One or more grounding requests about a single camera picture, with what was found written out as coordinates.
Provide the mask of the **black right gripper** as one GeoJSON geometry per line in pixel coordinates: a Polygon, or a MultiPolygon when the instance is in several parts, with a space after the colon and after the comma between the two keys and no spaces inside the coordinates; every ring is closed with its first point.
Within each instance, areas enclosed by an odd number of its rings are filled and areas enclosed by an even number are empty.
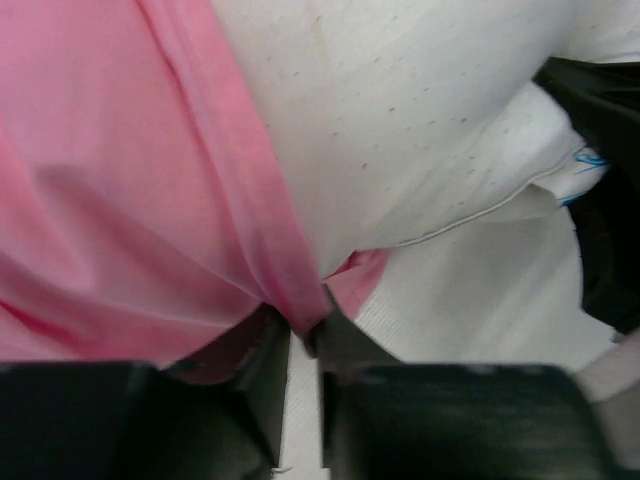
{"type": "Polygon", "coordinates": [[[583,310],[621,335],[639,327],[639,65],[550,58],[534,78],[608,169],[568,208],[583,310]]]}

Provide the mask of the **white pillow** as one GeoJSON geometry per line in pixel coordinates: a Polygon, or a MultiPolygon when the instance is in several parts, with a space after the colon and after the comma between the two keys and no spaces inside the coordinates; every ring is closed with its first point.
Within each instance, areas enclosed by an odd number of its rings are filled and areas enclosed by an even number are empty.
{"type": "Polygon", "coordinates": [[[322,273],[389,259],[357,323],[408,361],[579,367],[583,312],[550,188],[580,146],[533,78],[639,57],[635,1],[216,1],[322,273]]]}

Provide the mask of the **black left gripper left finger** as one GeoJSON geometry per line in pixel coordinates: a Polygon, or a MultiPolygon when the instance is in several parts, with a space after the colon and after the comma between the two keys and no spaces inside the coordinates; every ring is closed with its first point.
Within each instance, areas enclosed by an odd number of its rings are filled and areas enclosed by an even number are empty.
{"type": "Polygon", "coordinates": [[[280,464],[290,331],[259,307],[216,340],[165,369],[215,401],[267,464],[280,464]]]}

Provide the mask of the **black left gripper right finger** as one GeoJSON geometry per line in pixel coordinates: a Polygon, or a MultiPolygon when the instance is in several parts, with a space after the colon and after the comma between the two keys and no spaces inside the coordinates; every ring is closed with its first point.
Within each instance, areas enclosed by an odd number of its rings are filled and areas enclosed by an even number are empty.
{"type": "Polygon", "coordinates": [[[305,343],[317,362],[321,432],[321,466],[331,470],[339,406],[339,381],[358,367],[399,365],[402,361],[361,330],[341,309],[327,284],[323,285],[330,312],[311,330],[305,343]]]}

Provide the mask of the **pink floral pillowcase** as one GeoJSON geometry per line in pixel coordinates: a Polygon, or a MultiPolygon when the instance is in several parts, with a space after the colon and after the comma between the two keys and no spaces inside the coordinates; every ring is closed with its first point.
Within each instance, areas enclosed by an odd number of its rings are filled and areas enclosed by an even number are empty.
{"type": "Polygon", "coordinates": [[[1,5],[1,358],[229,378],[273,307],[355,315],[383,250],[321,273],[204,1],[1,5]]]}

